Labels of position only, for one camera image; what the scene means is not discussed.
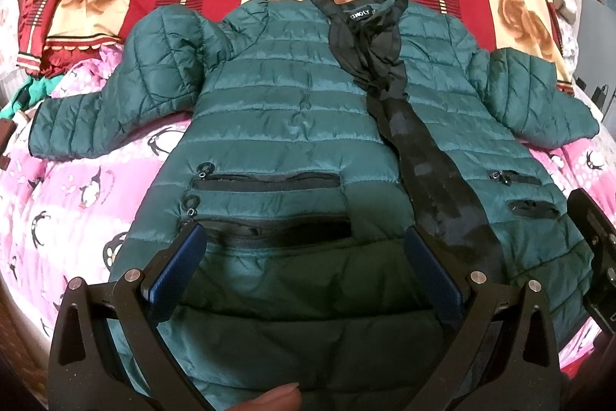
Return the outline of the person's hand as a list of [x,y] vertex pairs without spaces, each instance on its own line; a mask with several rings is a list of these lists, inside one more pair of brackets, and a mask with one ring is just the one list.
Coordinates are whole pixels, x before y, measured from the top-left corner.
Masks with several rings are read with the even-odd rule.
[[299,411],[302,395],[298,383],[288,383],[228,409],[228,411]]

